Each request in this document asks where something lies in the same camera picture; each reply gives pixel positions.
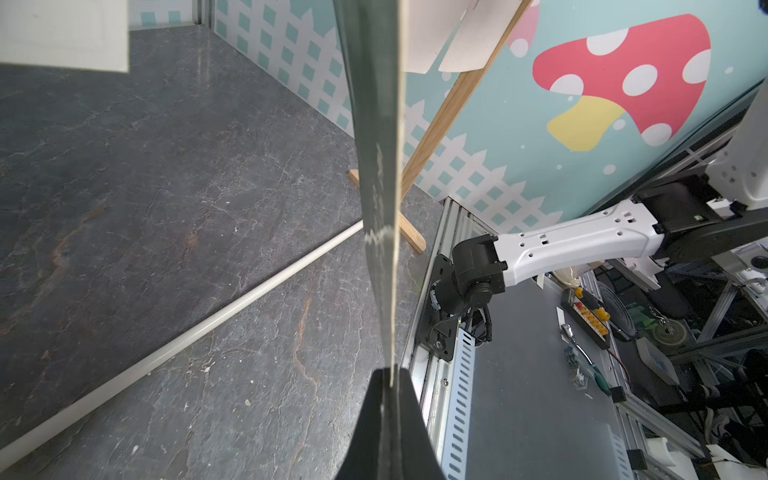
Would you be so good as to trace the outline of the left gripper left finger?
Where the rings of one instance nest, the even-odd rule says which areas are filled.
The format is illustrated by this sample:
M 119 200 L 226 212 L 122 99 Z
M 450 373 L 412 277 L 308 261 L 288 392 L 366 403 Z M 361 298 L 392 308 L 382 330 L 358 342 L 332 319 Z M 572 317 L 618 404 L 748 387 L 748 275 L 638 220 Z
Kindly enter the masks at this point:
M 388 374 L 388 369 L 377 369 L 371 375 L 347 453 L 336 474 L 338 480 L 378 478 L 384 387 L 388 384 Z

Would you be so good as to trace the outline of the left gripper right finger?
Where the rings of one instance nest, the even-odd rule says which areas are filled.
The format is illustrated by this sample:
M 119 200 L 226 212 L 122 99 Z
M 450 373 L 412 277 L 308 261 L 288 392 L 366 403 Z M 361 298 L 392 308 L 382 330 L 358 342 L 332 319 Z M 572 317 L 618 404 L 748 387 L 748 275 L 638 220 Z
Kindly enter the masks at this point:
M 397 452 L 403 479 L 444 480 L 407 369 L 395 371 Z

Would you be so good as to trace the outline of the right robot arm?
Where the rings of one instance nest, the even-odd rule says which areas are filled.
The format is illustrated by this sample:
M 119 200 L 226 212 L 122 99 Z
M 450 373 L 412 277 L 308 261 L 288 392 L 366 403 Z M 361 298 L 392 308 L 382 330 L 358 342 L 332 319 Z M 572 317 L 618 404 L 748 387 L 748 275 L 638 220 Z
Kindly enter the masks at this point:
M 451 319 L 539 274 L 619 258 L 687 263 L 767 236 L 767 89 L 708 163 L 656 179 L 605 210 L 520 234 L 458 243 L 428 304 Z

